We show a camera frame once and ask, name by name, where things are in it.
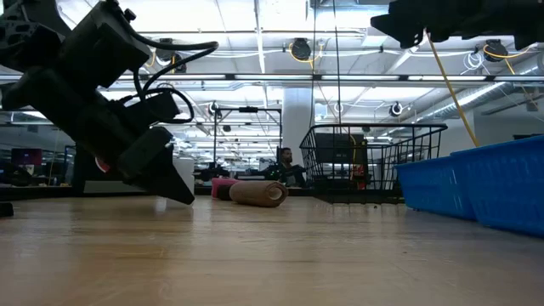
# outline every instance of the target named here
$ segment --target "yellow cable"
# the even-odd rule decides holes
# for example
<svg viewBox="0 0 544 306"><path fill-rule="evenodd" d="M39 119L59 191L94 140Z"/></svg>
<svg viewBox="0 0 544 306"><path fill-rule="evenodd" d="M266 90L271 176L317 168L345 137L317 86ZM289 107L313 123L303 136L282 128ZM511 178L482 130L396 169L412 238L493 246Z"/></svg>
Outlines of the yellow cable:
<svg viewBox="0 0 544 306"><path fill-rule="evenodd" d="M520 53L515 54L515 55L499 55L499 54L493 54L493 53L487 51L487 48L488 48L489 46L490 46L490 45L485 45L485 46L484 46L484 52L485 52L486 54L489 54L489 55L491 55L491 56L493 56L493 57L496 57L496 58L498 58L498 59L515 59L515 58L517 58L517 57L519 57L519 56L521 56L521 55L523 55L523 54L526 54L526 53L529 52L529 50L530 50L530 46L529 46L529 47L527 47L527 49L526 49L525 51L520 52Z"/></svg>
<svg viewBox="0 0 544 306"><path fill-rule="evenodd" d="M297 62L301 62L301 63L309 63L311 66L312 66L312 70L314 69L314 61L319 59L320 57L323 56L323 46L320 46L320 54L317 55L317 57L315 57L315 59L306 59L306 60L300 60L300 59L297 59L293 54L292 54L292 43L289 44L289 54L291 55L291 57L293 57L294 60L296 60Z"/></svg>
<svg viewBox="0 0 544 306"><path fill-rule="evenodd" d="M512 72L513 75L516 75L516 71L513 69L512 64L510 64L510 61L508 61L508 59L504 59L504 60L507 62L507 66L510 72ZM525 95L530 99L533 105L538 109L538 104L533 100L533 97L530 96L527 90L525 90L525 87L522 86L521 89L524 90Z"/></svg>
<svg viewBox="0 0 544 306"><path fill-rule="evenodd" d="M155 51L153 51L153 58L151 59L151 64L150 64L150 65L147 65L147 63L145 63L145 66L146 66L146 67L151 67L151 66L153 66L153 65L155 64L155 57L156 57Z"/></svg>
<svg viewBox="0 0 544 306"><path fill-rule="evenodd" d="M176 56L175 55L172 55L172 65L176 64ZM176 70L175 69L172 69L172 74L176 73Z"/></svg>
<svg viewBox="0 0 544 306"><path fill-rule="evenodd" d="M427 36L428 36L428 42L431 44L431 49L433 50L433 53L434 53L434 58L436 59L436 63L439 65L440 71L442 72L442 76L444 77L445 84L448 86L451 97L453 98L453 101L456 103L457 110L459 111L459 116L461 116L462 122L465 124L465 128L467 129L468 135L470 135L470 138L473 140L474 146L479 147L479 141L476 139L476 135L474 135L473 130L470 128L470 125L468 124L467 118L465 117L465 112L462 111L462 107L459 105L456 92L453 90L450 80L448 80L448 76L445 74L445 69L442 66L442 61L440 60L439 54L436 51L436 47L434 46L434 43L431 40L431 36L429 33L427 33Z"/></svg>

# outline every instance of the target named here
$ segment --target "white wall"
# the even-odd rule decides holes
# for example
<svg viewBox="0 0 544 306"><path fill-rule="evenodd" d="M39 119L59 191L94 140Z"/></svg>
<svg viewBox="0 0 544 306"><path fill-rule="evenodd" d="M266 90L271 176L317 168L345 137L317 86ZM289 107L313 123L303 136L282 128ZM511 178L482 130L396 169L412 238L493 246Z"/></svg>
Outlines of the white wall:
<svg viewBox="0 0 544 306"><path fill-rule="evenodd" d="M513 140L513 135L544 133L544 120L541 112L529 113L524 106L506 110L491 116L482 116L476 111L476 137L481 145L495 145Z"/></svg>
<svg viewBox="0 0 544 306"><path fill-rule="evenodd" d="M475 130L474 125L474 113L468 111L465 113L468 124L472 130ZM468 135L467 129L462 119L450 119L444 121L448 126L448 129L442 132L442 139L440 141L440 153L439 156L449 156L450 153L459 150L469 150L474 148L474 143Z"/></svg>

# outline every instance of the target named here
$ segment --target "pink object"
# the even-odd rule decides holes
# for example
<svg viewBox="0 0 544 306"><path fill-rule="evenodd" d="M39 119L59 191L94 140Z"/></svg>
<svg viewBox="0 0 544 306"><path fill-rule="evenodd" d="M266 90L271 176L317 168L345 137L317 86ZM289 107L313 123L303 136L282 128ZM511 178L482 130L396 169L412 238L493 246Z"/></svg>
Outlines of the pink object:
<svg viewBox="0 0 544 306"><path fill-rule="evenodd" d="M238 179L233 178L212 178L212 197L218 197L219 186L231 186L240 182Z"/></svg>

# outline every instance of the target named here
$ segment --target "pillar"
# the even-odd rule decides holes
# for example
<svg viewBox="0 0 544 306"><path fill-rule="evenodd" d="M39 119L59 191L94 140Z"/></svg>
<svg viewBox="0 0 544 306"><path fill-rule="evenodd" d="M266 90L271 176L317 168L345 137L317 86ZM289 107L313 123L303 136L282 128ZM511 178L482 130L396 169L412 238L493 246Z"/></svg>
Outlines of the pillar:
<svg viewBox="0 0 544 306"><path fill-rule="evenodd" d="M300 143L314 125L311 88L286 88L283 93L282 121L284 148L292 150L292 164L304 166Z"/></svg>

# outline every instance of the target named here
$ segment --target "brown cylinder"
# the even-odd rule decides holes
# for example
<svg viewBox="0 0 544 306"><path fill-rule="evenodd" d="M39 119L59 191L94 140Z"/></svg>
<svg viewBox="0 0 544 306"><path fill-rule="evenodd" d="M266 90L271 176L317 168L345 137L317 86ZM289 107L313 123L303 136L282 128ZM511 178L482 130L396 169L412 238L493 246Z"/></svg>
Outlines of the brown cylinder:
<svg viewBox="0 0 544 306"><path fill-rule="evenodd" d="M239 182L230 187L230 198L241 205L278 207L288 195L287 188L275 181Z"/></svg>

